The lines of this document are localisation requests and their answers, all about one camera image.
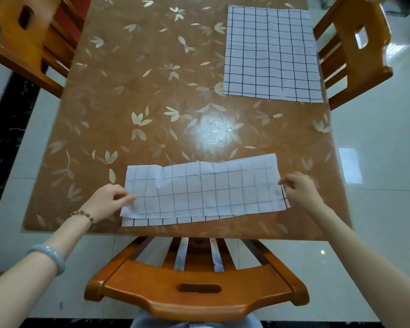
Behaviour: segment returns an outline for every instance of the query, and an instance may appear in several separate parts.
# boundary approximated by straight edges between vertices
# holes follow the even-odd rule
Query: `chair backrest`
[[[45,62],[66,77],[77,46],[54,20],[58,8],[82,29],[69,0],[0,0],[0,63],[60,97],[63,87],[41,71]]]
[[[107,296],[159,318],[202,322],[239,320],[268,305],[310,301],[306,286],[257,240],[243,242],[261,266],[236,270],[224,239],[212,250],[208,238],[190,238],[186,250],[175,237],[162,268],[135,261],[152,239],[138,237],[116,255],[89,281],[85,299]],[[217,251],[224,271],[215,272]]]
[[[320,67],[328,89],[347,76],[347,87],[329,98],[331,110],[354,99],[393,75],[385,65],[390,29],[383,8],[368,0],[337,0],[314,27],[316,40],[333,24],[336,34],[319,52]],[[367,44],[358,41],[366,32]],[[343,65],[345,67],[329,78]]]

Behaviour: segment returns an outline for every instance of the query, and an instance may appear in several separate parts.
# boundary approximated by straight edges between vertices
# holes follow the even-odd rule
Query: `wooden dining table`
[[[124,185],[129,165],[270,153],[280,175],[308,174],[324,202],[351,226],[325,89],[324,103],[223,94],[229,5],[308,8],[306,0],[92,1],[24,230],[55,231],[99,187]],[[117,212],[92,232],[324,240],[295,207],[131,227],[121,226]]]

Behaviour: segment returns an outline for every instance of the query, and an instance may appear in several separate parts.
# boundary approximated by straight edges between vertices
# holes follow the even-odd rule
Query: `left hand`
[[[79,210],[89,213],[97,223],[110,217],[123,206],[133,203],[136,197],[118,184],[107,184],[94,192]]]

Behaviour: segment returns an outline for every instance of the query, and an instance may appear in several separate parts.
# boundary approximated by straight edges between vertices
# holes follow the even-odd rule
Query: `tiled floor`
[[[311,11],[314,21],[324,14]],[[410,16],[390,17],[387,62],[394,76],[332,113],[344,165],[348,200],[359,236],[410,276]],[[53,71],[57,81],[63,78]],[[45,234],[20,232],[59,100],[41,90],[0,202],[0,270],[12,266]],[[131,318],[136,307],[114,300],[83,300],[87,281],[131,241],[125,236],[85,236],[31,312],[32,317]],[[140,260],[160,264],[170,239],[156,239]],[[227,240],[239,268],[258,265],[238,240]],[[257,311],[262,320],[377,320],[327,242],[264,241],[306,283],[311,302]]]

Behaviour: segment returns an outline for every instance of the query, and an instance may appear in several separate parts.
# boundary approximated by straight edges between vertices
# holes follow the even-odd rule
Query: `paper sheet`
[[[279,178],[275,154],[221,164],[128,166],[125,188],[137,199],[121,209],[122,225],[131,225],[131,218],[148,219],[139,225],[162,225],[283,210],[289,205]]]
[[[323,102],[308,10],[228,8],[223,93]]]

